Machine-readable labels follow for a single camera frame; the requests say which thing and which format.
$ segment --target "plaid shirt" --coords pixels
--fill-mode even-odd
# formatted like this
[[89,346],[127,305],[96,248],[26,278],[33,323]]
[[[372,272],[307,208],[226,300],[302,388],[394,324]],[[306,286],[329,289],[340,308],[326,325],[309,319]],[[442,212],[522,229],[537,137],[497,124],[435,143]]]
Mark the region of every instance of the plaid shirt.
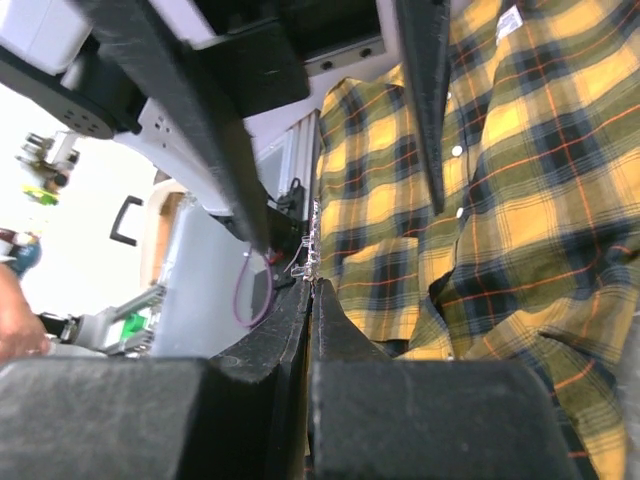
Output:
[[517,359],[585,478],[618,479],[615,368],[640,283],[637,0],[476,0],[452,20],[445,211],[418,166],[400,67],[325,98],[321,274],[408,359]]

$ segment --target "wire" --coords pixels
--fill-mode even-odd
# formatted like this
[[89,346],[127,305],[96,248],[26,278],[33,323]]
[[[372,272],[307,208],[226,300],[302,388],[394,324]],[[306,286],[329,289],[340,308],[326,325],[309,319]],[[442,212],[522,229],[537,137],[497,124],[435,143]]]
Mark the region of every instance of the wire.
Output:
[[289,265],[287,265],[287,268],[284,269],[283,273],[287,273],[289,271],[289,269],[291,267],[293,267],[293,264],[296,263],[296,260],[298,259],[298,255],[300,255],[300,252],[302,251],[302,247],[303,246],[304,246],[304,243],[301,243],[300,246],[298,247],[298,250],[296,250],[295,255],[291,259],[291,263],[289,263]]
[[253,328],[260,324],[269,313],[269,308],[271,307],[271,302],[273,301],[273,272],[271,270],[271,265],[269,263],[269,259],[266,255],[262,255],[262,259],[264,260],[264,266],[266,268],[267,274],[267,294],[264,300],[264,304],[262,305],[262,309],[258,312],[258,314],[253,317],[248,322],[240,318],[240,312],[238,312],[238,294],[240,293],[240,285],[242,283],[242,277],[244,277],[245,272],[247,271],[247,267],[249,266],[249,261],[251,260],[251,252],[252,248],[246,254],[246,258],[244,261],[244,265],[242,265],[242,269],[240,270],[240,274],[238,275],[238,281],[236,282],[236,289],[233,294],[233,316],[241,326],[245,328]]

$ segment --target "purple cable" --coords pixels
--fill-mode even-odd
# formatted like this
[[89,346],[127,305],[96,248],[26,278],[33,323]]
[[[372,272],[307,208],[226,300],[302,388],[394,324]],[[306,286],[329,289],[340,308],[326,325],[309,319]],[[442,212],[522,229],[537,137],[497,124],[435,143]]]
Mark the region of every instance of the purple cable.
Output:
[[264,265],[267,271],[267,295],[264,300],[264,305],[262,306],[262,309],[258,312],[258,314],[248,322],[245,322],[240,318],[240,314],[238,312],[238,293],[240,293],[240,284],[242,283],[242,277],[244,277],[244,273],[247,271],[247,267],[249,266],[249,260],[251,260],[252,251],[253,249],[250,248],[247,252],[247,257],[244,261],[244,265],[242,265],[242,269],[240,270],[240,275],[238,275],[236,290],[233,294],[233,315],[236,318],[236,322],[238,322],[245,328],[253,328],[260,322],[262,322],[262,320],[264,320],[267,316],[269,308],[271,307],[271,302],[273,300],[273,272],[271,271],[271,264],[269,264],[269,259],[266,255],[262,255],[262,259],[264,260]]

